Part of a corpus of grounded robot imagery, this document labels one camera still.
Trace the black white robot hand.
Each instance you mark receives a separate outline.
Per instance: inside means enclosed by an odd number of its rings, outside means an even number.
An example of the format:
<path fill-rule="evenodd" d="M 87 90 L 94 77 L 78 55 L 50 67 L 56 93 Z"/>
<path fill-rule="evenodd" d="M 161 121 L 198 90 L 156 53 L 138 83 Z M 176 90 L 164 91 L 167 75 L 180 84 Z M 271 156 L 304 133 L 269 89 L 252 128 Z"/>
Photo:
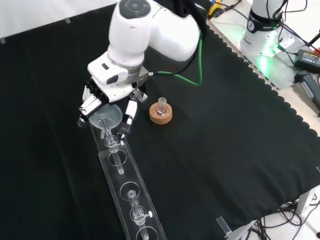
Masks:
<path fill-rule="evenodd" d="M 106 85 L 98 83 L 94 77 L 91 77 L 84 86 L 82 94 L 82 104 L 78 108 L 80 116 L 77 124 L 80 128 L 86 126 L 90 116 L 95 114 L 104 105 L 113 105 L 116 102 L 128 98 L 128 104 L 124 114 L 123 123 L 120 124 L 118 135 L 124 139 L 131 130 L 131 125 L 138 109 L 138 102 L 144 102 L 148 99 L 145 93 L 145 81 L 138 81 L 123 85 Z"/>

